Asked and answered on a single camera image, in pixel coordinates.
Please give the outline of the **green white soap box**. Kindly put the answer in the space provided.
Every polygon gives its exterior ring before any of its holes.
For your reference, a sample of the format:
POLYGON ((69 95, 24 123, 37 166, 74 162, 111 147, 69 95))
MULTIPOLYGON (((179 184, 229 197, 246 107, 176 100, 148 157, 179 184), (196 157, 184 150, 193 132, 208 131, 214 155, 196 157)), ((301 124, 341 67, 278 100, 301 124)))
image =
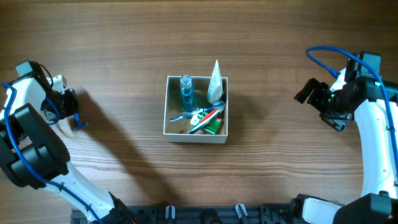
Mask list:
MULTIPOLYGON (((190 120, 190 124, 192 126, 196 126, 208 113, 201 112, 192 116, 190 120)), ((213 121, 208 123, 205 127, 201 128, 201 131, 204 131, 208 134, 216 134, 221 126, 222 119, 215 118, 213 121)))

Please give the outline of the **red teal toothpaste tube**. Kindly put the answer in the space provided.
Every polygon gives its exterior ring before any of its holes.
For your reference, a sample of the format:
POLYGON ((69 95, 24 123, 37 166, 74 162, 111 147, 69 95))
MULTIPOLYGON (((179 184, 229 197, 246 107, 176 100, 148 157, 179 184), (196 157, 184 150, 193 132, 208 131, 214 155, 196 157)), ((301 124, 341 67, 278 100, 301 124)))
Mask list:
POLYGON ((221 111, 219 109, 213 110, 211 113, 206 115, 203 119, 200 120, 200 122, 194 126, 191 130, 189 130, 189 134, 195 134, 198 130, 201 128, 204 128, 207 124, 209 124, 211 121, 213 121, 221 111))

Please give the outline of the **blue white toothbrush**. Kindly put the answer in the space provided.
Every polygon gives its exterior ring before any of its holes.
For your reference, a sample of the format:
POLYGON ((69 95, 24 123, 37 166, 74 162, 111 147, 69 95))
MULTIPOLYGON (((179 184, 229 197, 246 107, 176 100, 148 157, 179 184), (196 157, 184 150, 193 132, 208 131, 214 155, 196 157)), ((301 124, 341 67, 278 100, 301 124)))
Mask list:
POLYGON ((213 106, 211 106, 209 108, 198 108, 198 109, 193 110, 191 112, 184 113, 184 114, 181 114, 179 116, 170 118, 169 121, 170 122, 175 122, 177 120, 193 116, 194 114, 198 114, 198 113, 202 113, 202 112, 208 112, 208 111, 213 111, 213 110, 218 110, 218 109, 223 109, 225 106, 226 106, 226 104, 225 104, 224 101, 217 101, 216 103, 213 104, 213 106))

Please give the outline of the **white lotion tube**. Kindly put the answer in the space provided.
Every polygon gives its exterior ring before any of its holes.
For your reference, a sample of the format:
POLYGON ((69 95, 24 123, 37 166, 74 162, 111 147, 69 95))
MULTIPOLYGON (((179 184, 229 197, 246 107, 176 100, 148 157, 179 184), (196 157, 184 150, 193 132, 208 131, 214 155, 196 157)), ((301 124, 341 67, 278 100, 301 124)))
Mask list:
POLYGON ((221 70, 218 61, 216 60, 213 72, 211 74, 210 83, 208 85, 207 100, 214 104, 220 100, 223 94, 223 82, 221 77, 221 70))

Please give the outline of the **blue mouthwash bottle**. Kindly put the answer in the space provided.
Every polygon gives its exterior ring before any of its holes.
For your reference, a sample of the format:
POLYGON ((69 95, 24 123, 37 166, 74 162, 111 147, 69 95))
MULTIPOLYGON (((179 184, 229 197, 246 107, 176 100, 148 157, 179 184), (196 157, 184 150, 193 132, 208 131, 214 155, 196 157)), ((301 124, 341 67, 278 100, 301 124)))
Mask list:
POLYGON ((180 96, 182 99, 183 109, 187 112, 193 111, 194 108, 194 87, 190 75, 183 75, 180 78, 180 96))

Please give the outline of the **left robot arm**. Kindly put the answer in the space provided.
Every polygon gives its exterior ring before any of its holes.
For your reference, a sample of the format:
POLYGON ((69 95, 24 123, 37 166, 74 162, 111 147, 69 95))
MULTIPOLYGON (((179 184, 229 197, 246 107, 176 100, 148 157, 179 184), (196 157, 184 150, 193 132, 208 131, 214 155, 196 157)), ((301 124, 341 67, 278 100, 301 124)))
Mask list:
POLYGON ((89 223, 137 223, 135 214, 118 198, 80 173, 52 129, 73 116, 77 129, 79 104, 62 75, 51 76, 35 61, 16 66, 18 78, 3 83, 6 102, 1 111, 1 169, 18 187, 52 192, 82 212, 89 223))

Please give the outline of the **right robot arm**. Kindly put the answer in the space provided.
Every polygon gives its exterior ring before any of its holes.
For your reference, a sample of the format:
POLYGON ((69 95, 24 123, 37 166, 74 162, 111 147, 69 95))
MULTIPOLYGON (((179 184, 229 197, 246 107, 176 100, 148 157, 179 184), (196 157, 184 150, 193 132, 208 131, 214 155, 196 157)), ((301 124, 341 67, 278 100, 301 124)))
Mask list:
POLYGON ((306 54, 335 82, 328 86, 311 78, 294 98, 312 105, 336 131, 355 121, 363 186, 360 198, 346 205, 298 195, 287 210, 288 222, 397 223, 397 84, 382 80, 381 56, 375 53, 318 46, 306 54))

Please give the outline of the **blue disposable razor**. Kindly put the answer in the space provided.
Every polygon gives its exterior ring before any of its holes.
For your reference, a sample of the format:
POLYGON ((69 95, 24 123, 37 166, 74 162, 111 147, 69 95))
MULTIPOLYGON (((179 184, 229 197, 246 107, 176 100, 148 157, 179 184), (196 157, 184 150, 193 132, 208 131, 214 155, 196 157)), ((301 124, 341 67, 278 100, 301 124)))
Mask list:
POLYGON ((76 131, 83 129, 83 128, 87 127, 87 125, 88 125, 88 123, 82 123, 82 122, 80 121, 80 114, 79 114, 79 113, 75 113, 75 114, 74 114, 74 120, 75 120, 75 124, 76 124, 76 126, 74 127, 74 129, 75 129, 76 131))

